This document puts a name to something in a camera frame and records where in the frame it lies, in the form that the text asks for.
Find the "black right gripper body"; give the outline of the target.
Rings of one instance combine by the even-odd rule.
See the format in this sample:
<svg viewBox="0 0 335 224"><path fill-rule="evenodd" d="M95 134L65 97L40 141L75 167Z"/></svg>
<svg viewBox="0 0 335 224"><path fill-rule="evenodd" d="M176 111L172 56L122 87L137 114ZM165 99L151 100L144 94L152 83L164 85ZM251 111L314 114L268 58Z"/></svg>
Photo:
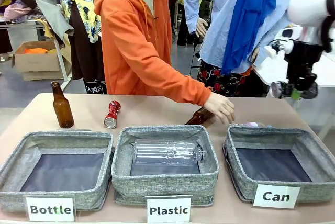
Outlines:
<svg viewBox="0 0 335 224"><path fill-rule="evenodd" d="M288 83L296 90L309 90L317 78L312 68L320 60L321 54L321 45L294 41L291 53L285 54L285 61L288 63Z"/></svg>

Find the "crushed silver can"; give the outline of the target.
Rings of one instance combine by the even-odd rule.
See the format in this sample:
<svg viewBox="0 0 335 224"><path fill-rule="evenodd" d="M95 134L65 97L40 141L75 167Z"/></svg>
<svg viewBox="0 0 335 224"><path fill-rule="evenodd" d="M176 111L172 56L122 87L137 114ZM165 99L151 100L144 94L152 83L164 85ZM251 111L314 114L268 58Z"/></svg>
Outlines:
<svg viewBox="0 0 335 224"><path fill-rule="evenodd" d="M289 96L289 90L287 89L287 83L282 81L275 81L271 83L270 90L271 95L274 98L284 98Z"/></svg>

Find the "brown glass bottle without cap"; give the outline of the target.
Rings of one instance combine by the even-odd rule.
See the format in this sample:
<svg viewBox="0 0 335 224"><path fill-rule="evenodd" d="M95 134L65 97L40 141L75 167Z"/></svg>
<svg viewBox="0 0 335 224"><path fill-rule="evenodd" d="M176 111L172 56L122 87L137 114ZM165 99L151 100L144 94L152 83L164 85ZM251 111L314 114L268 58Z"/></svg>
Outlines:
<svg viewBox="0 0 335 224"><path fill-rule="evenodd" d="M189 119L185 124L201 125L204 127L208 127L209 125L211 125L214 116L215 115L213 113L211 113L206 108L202 107L199 110L195 111L191 119Z"/></svg>

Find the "person's right forearm orange sleeve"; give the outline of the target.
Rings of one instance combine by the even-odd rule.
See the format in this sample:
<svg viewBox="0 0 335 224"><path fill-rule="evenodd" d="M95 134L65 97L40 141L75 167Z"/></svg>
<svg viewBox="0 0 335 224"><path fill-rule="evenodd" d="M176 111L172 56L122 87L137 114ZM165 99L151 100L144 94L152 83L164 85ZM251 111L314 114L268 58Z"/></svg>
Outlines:
<svg viewBox="0 0 335 224"><path fill-rule="evenodd" d="M211 90L203 83L174 69L163 74L154 89L175 102L199 106L204 106L211 95Z"/></svg>

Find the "grey fabric basket can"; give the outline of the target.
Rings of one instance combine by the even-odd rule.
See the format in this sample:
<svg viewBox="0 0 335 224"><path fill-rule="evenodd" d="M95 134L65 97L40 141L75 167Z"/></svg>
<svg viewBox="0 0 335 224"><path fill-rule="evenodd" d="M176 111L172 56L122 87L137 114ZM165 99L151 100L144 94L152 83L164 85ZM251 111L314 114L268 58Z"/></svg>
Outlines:
<svg viewBox="0 0 335 224"><path fill-rule="evenodd" d="M306 130L232 125L222 150L242 201L253 202L259 185L297 187L298 203L335 197L335 156Z"/></svg>

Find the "white sign reading Can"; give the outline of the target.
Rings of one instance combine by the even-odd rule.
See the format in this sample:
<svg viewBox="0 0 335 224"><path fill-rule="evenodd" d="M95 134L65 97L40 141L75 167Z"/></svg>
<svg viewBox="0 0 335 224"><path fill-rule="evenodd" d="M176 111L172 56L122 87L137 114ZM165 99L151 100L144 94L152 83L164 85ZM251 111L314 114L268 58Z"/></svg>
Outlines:
<svg viewBox="0 0 335 224"><path fill-rule="evenodd" d="M253 207L294 209L299 192L299 187L259 184Z"/></svg>

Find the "grey fabric basket bottle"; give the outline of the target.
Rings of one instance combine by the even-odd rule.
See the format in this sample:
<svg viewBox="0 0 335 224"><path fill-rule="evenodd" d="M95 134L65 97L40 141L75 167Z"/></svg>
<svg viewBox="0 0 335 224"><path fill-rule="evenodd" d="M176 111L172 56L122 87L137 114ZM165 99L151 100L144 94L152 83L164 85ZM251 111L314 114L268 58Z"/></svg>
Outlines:
<svg viewBox="0 0 335 224"><path fill-rule="evenodd" d="M56 130L25 135L0 167L0 209L25 211L26 197L73 197L81 211L100 210L110 185L114 136Z"/></svg>

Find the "white black device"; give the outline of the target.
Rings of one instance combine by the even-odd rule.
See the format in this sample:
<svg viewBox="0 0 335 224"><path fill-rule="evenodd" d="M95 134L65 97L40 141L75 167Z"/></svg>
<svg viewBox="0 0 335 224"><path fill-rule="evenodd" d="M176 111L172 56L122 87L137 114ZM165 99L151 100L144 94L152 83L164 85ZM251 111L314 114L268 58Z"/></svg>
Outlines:
<svg viewBox="0 0 335 224"><path fill-rule="evenodd" d="M289 54L293 50L294 41L300 38L303 28L299 25L289 25L280 30L275 38L265 46L265 52L268 57L275 59L279 52Z"/></svg>

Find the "black red floral skirt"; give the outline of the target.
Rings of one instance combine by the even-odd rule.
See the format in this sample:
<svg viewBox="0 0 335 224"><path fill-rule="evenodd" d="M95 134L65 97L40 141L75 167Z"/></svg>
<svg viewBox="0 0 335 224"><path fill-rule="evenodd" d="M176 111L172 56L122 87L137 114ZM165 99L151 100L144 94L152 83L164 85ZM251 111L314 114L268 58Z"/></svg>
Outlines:
<svg viewBox="0 0 335 224"><path fill-rule="evenodd" d="M219 67L201 61L197 80L210 87L215 93L225 97L262 97L264 84L249 68L245 73L221 75Z"/></svg>

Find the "blue scarf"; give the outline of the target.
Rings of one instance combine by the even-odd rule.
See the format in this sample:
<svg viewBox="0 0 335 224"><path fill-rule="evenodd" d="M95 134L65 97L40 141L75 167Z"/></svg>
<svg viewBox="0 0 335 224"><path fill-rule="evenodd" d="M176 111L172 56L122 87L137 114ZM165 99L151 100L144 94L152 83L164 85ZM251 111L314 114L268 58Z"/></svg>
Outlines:
<svg viewBox="0 0 335 224"><path fill-rule="evenodd" d="M276 0L237 0L227 38L221 74L230 74L253 51L258 29L275 9Z"/></svg>

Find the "white sign reading Plastic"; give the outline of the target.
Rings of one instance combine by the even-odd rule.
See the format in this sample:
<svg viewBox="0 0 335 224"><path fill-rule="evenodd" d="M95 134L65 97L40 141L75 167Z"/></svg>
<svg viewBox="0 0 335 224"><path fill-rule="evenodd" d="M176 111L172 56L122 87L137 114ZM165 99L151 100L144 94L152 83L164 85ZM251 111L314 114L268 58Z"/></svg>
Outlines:
<svg viewBox="0 0 335 224"><path fill-rule="evenodd" d="M190 223L192 195L146 196L147 223Z"/></svg>

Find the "brown glass bottle with cap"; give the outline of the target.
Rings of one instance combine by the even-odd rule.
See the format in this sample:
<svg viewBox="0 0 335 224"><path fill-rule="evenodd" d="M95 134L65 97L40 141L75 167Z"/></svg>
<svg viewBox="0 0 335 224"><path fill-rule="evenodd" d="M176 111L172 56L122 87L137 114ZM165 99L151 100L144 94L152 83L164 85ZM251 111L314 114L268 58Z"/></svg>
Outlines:
<svg viewBox="0 0 335 224"><path fill-rule="evenodd" d="M52 81L53 108L61 128L71 128L74 126L74 119L69 101L65 98L58 81Z"/></svg>

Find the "cardboard box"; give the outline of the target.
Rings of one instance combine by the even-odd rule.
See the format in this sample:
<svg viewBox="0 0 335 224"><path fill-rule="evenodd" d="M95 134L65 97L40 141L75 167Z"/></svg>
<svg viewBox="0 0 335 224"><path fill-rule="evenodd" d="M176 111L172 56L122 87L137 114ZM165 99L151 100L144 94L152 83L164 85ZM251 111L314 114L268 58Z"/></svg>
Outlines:
<svg viewBox="0 0 335 224"><path fill-rule="evenodd" d="M44 48L46 54L24 54L25 49ZM53 41L23 42L12 58L12 67L25 81L61 80L63 73Z"/></svg>

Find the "grey jacket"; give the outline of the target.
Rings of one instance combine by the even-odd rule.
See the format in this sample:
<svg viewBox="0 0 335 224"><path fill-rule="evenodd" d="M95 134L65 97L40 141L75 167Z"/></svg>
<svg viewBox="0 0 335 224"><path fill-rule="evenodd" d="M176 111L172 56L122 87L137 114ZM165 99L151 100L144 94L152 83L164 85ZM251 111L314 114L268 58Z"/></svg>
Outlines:
<svg viewBox="0 0 335 224"><path fill-rule="evenodd" d="M37 5L51 26L53 32L65 43L65 35L73 35L74 28L63 15L62 0L36 0Z"/></svg>

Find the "white sign reading Bottle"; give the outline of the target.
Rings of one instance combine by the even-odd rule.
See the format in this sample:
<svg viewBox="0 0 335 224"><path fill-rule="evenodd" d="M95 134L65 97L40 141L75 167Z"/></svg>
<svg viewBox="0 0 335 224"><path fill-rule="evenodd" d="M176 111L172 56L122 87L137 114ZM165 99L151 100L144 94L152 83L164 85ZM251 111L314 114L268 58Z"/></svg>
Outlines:
<svg viewBox="0 0 335 224"><path fill-rule="evenodd" d="M71 197L26 197L25 206L32 222L74 222L76 211Z"/></svg>

